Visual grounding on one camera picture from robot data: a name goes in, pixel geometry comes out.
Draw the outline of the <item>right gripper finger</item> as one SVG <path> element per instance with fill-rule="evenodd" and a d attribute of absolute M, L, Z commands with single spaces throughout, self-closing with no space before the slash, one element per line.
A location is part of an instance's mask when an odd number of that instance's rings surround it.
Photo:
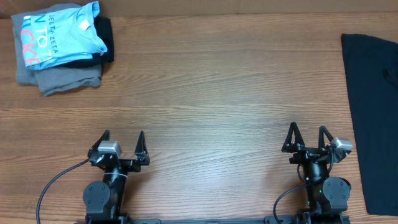
<path fill-rule="evenodd" d="M 282 152 L 298 152 L 305 143 L 296 122 L 291 122 L 287 137 L 284 141 Z"/>
<path fill-rule="evenodd" d="M 318 148 L 325 147 L 325 138 L 327 138 L 327 140 L 330 142 L 333 140 L 333 136 L 330 134 L 327 128 L 325 126 L 320 126 L 318 134 Z"/>

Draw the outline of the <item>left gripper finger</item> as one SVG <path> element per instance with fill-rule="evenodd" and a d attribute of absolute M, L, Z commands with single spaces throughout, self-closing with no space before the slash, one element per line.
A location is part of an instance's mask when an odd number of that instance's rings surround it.
<path fill-rule="evenodd" d="M 98 150 L 99 145 L 102 141 L 109 141 L 110 138 L 110 131 L 108 129 L 102 134 L 102 136 L 92 145 L 90 148 L 90 152 L 95 152 Z"/>
<path fill-rule="evenodd" d="M 149 159 L 144 131 L 140 132 L 134 154 L 137 156 L 138 159 Z"/>

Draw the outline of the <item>black t-shirt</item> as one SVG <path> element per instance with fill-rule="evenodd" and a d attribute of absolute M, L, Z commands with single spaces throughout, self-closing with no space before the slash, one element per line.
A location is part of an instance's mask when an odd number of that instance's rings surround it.
<path fill-rule="evenodd" d="M 341 35 L 363 194 L 371 215 L 397 215 L 397 43 Z"/>

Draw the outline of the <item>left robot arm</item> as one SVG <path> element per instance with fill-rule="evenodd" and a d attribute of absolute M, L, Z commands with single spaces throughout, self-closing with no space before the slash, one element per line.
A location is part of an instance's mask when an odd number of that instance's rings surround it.
<path fill-rule="evenodd" d="M 87 185 L 83 191 L 86 205 L 86 223 L 132 223 L 122 212 L 124 193 L 130 172 L 140 172 L 150 164 L 144 132 L 141 131 L 134 150 L 135 159 L 123 159 L 117 141 L 110 140 L 106 130 L 88 151 L 92 166 L 104 171 L 103 180 Z"/>

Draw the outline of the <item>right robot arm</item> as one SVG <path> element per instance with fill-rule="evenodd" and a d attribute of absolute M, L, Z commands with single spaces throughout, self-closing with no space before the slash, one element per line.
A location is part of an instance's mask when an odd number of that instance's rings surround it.
<path fill-rule="evenodd" d="M 273 216 L 277 223 L 349 223 L 343 212 L 348 209 L 351 184 L 344 178 L 332 177 L 333 166 L 341 162 L 353 150 L 349 139 L 334 137 L 325 126 L 319 127 L 318 146 L 307 147 L 297 123 L 289 126 L 281 151 L 291 153 L 291 164 L 297 165 L 298 176 L 303 185 L 287 190 L 274 202 Z M 276 207 L 279 201 L 292 192 L 304 189 L 308 208 L 297 211 L 293 216 L 279 218 Z"/>

